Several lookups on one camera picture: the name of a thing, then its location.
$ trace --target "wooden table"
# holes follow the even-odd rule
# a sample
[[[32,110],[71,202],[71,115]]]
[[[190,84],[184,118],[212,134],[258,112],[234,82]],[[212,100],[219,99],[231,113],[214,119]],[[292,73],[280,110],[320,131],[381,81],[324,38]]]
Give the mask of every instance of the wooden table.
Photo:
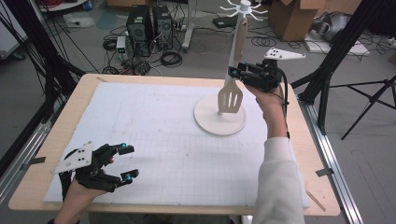
[[[45,203],[44,196],[53,175],[50,169],[57,166],[64,149],[71,139],[77,124],[89,104],[96,86],[100,82],[143,83],[180,86],[223,86],[224,80],[181,77],[129,77],[110,75],[85,75],[78,83],[60,117],[53,125],[46,141],[36,157],[46,157],[44,163],[31,165],[25,177],[9,201],[9,208],[15,210],[58,210],[60,203]],[[288,124],[297,161],[304,177],[307,195],[311,207],[304,213],[307,216],[338,216],[340,208],[334,196],[327,176],[318,177],[317,170],[323,169],[321,159],[303,113],[294,92],[289,86],[290,105],[288,107]],[[253,207],[219,207],[219,206],[176,206],[176,205],[142,205],[142,204],[104,204],[93,203],[90,211],[132,212],[132,213],[167,213],[167,214],[222,214],[252,215]]]

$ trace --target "camera tripod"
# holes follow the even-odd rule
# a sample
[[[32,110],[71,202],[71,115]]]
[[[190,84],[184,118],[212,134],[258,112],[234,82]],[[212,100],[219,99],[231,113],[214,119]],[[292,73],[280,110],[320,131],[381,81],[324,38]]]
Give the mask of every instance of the camera tripod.
[[[338,87],[348,87],[350,89],[352,89],[353,91],[356,91],[357,93],[367,97],[369,99],[370,104],[367,106],[366,109],[364,109],[364,111],[361,113],[361,115],[358,117],[358,119],[355,121],[355,123],[353,123],[353,125],[349,128],[349,130],[346,132],[346,134],[344,134],[344,136],[341,138],[342,140],[344,140],[347,135],[352,131],[353,128],[355,128],[355,126],[359,123],[359,121],[361,121],[361,119],[363,118],[363,116],[370,110],[370,108],[375,104],[375,103],[380,103],[381,105],[385,105],[387,107],[390,107],[394,110],[396,110],[396,90],[395,90],[395,80],[396,80],[396,75],[391,78],[390,80],[388,79],[384,79],[382,81],[373,81],[373,82],[362,82],[362,83],[354,83],[354,84],[345,84],[345,85],[337,85],[337,86],[330,86],[330,88],[338,88]],[[354,88],[354,86],[362,86],[362,85],[371,85],[371,84],[378,84],[378,83],[383,83],[384,86],[379,89],[378,92],[376,92],[373,96],[360,91],[356,88]],[[393,102],[394,105],[390,105],[387,104],[381,100],[379,100],[379,97],[381,97],[381,95],[389,88],[391,87],[392,89],[392,93],[393,93]]]

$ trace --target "white sleeve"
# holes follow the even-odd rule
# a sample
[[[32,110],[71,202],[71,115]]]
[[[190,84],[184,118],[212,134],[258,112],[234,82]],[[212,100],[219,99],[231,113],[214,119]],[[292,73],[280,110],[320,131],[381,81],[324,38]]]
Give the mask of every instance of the white sleeve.
[[[290,155],[289,138],[270,138],[264,145],[252,223],[304,224],[301,184],[297,164]]]

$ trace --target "concrete floor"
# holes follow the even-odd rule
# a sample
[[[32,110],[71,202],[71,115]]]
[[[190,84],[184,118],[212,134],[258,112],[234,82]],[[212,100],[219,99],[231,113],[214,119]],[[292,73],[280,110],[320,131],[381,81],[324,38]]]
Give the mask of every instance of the concrete floor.
[[[106,51],[102,48],[103,37],[113,28],[126,22],[125,13],[104,8],[95,8],[89,12],[96,24],[91,28],[72,30],[69,35],[87,55],[95,67],[105,63]],[[211,20],[215,15],[198,13],[194,18],[197,26],[215,28]],[[103,18],[113,18],[103,23]],[[252,21],[250,28],[264,27],[266,21]],[[267,32],[269,28],[259,31]],[[85,71],[93,70],[82,57],[65,34],[65,47],[72,63]],[[181,53],[183,64],[177,68],[157,67],[151,69],[148,76],[164,77],[200,77],[224,78],[228,62],[232,37],[229,34],[215,33],[207,30],[195,30],[190,49]],[[308,53],[304,44],[298,49],[291,48],[288,43],[276,41],[276,48],[306,53],[304,60],[279,62],[288,76],[289,82],[314,72],[325,55]],[[374,49],[375,44],[366,45]],[[247,41],[243,60],[259,63],[268,47],[253,46]],[[395,64],[388,58],[394,51],[381,55],[371,51],[368,57],[359,61],[355,56],[346,56],[332,78],[332,85],[378,81],[390,79],[396,74]],[[43,91],[33,72],[29,60],[0,61],[0,158],[12,145],[21,130],[44,102]],[[374,94],[382,87],[381,84],[365,85],[360,90]],[[296,93],[304,90],[297,88]],[[381,97],[382,101],[393,105],[391,90]],[[393,173],[396,161],[396,116],[395,110],[375,104],[366,116],[355,127],[351,134],[342,141],[340,138],[368,104],[368,99],[348,89],[330,89],[326,118],[326,131],[335,156],[343,170],[346,182],[359,208],[364,223],[394,223],[396,220],[396,175]],[[0,205],[2,223],[46,223],[55,213],[18,212],[7,208],[12,191]],[[347,223],[343,215],[338,217],[306,217],[307,224],[313,223]]]

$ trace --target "spatula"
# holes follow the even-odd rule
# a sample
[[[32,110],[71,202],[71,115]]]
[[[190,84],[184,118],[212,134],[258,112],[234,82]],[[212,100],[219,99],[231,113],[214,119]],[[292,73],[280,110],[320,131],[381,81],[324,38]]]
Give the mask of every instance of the spatula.
[[[248,19],[243,18],[239,22],[236,31],[235,48],[233,54],[233,67],[237,67],[242,57],[242,48],[248,33]],[[243,93],[235,83],[234,78],[230,78],[225,86],[219,91],[218,103],[219,114],[237,113],[242,104]]]

